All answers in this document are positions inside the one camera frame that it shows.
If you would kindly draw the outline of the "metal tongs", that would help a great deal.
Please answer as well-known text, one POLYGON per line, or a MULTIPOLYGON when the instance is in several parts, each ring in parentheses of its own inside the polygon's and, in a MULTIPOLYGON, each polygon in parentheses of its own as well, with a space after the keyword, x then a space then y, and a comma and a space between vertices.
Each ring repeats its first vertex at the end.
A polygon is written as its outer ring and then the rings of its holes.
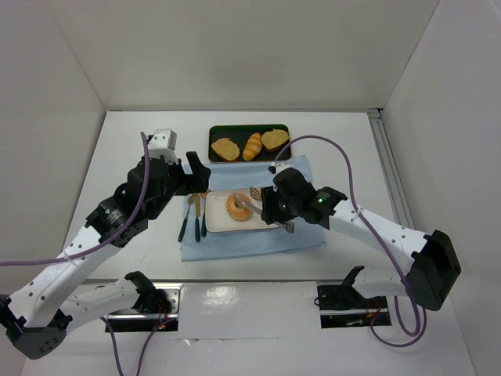
MULTIPOLYGON (((258 188, 251 187, 249 189, 249 196, 250 196, 250 201, 247 201, 242 193, 235 193, 235 198, 234 202, 236 206, 240 206, 242 208, 247 208, 251 210, 253 213, 261 216, 262 215, 262 208, 257 206, 254 202, 261 203, 261 191, 258 188)), ((282 230, 285 230, 288 233, 294 233, 295 231, 295 225, 291 221, 287 221, 285 223, 281 222, 274 222, 273 225, 276 228, 280 228, 282 230)))

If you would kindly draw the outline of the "pink glazed donut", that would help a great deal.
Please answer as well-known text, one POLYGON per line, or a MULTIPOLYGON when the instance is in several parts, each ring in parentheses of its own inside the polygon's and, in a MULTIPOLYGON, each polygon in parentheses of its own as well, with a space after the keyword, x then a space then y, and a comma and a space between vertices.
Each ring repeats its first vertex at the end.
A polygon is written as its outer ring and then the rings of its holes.
POLYGON ((240 207, 236 204, 236 197, 242 198, 248 204, 252 203, 252 200, 245 194, 242 193, 231 193, 225 202, 225 208, 229 216, 237 222, 246 222, 249 220, 253 212, 247 207, 240 207))

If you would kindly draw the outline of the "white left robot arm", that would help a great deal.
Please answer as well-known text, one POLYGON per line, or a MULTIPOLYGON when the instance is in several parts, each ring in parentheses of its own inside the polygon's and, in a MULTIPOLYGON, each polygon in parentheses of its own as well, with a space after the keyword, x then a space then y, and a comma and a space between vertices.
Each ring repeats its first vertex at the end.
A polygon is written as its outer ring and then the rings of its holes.
POLYGON ((134 237, 147 230, 174 196, 203 193, 211 171, 194 152, 191 171, 165 155, 141 158, 127 180, 101 201, 76 237, 25 287, 1 297, 1 324, 13 346, 30 360, 47 356, 76 328, 121 309, 162 314, 168 296, 139 271, 87 294, 77 287, 134 237))

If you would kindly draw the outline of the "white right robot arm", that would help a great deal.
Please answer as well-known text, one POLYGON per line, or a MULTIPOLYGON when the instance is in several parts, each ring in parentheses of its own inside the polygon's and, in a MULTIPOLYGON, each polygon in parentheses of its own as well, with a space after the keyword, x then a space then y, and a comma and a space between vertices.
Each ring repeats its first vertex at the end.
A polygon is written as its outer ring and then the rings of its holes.
POLYGON ((343 233, 386 255, 396 263, 395 273, 355 267, 344 283, 363 298, 411 294, 415 303, 438 311, 461 274, 452 241, 446 233, 412 230, 365 208, 330 187, 319 190, 287 163, 272 164, 272 186, 263 189, 262 219, 285 224, 301 218, 306 223, 343 233))

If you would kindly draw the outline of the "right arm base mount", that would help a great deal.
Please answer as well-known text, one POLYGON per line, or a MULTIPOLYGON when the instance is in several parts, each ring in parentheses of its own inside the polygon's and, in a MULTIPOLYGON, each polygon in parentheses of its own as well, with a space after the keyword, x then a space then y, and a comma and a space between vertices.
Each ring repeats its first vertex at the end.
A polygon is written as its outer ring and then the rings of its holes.
POLYGON ((313 304, 319 308, 322 329, 391 326, 387 299, 363 298, 342 284, 319 284, 313 304))

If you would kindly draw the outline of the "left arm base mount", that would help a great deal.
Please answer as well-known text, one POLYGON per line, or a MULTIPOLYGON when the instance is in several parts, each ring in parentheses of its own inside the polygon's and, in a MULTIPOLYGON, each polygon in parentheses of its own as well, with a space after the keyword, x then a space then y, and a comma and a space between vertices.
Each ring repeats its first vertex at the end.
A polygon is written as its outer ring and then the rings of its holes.
POLYGON ((114 332, 151 332, 157 325, 159 332, 178 330, 178 311, 181 285, 155 283, 156 291, 130 309, 121 309, 107 316, 114 332))

